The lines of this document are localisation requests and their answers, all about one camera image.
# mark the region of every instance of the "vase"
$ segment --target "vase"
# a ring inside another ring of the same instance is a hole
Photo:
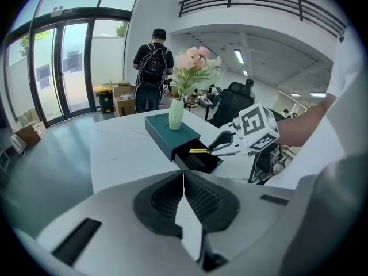
[[[182,100],[173,99],[170,112],[168,113],[168,126],[171,130],[178,130],[182,124],[184,115],[184,102]]]

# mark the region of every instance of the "black t-shirt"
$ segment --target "black t-shirt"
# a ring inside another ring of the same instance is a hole
[[[161,43],[150,43],[153,44],[156,49],[161,48],[163,53],[166,52],[167,48],[162,45]],[[143,60],[143,58],[147,55],[147,53],[149,53],[150,49],[149,47],[144,44],[141,47],[139,47],[138,52],[136,54],[136,57],[134,57],[133,63],[134,64],[140,64],[141,61]],[[173,68],[174,67],[174,58],[173,58],[173,53],[169,50],[166,54],[166,58],[167,58],[167,68]]]

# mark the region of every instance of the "trash can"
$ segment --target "trash can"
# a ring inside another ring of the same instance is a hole
[[[114,111],[112,89],[100,89],[97,91],[97,96],[102,113],[110,113]]]

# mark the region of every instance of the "tree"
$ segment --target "tree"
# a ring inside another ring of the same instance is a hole
[[[127,28],[128,28],[128,23],[127,22],[123,22],[121,26],[118,26],[115,29],[115,33],[116,33],[116,37],[120,37],[120,38],[125,38],[125,36],[127,35]]]
[[[46,30],[45,32],[42,32],[42,33],[39,33],[39,34],[35,35],[34,40],[35,41],[40,41],[44,38],[49,38],[50,35],[51,35],[51,31]],[[20,51],[20,54],[22,55],[22,57],[26,57],[27,54],[28,54],[28,42],[29,42],[28,35],[24,36],[21,39],[21,46],[23,47],[23,50]]]

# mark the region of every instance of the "black hair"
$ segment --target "black hair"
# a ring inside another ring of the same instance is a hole
[[[254,81],[252,79],[247,79],[246,80],[246,86],[253,86]]]
[[[166,40],[166,31],[164,29],[154,29],[152,37],[154,39]]]

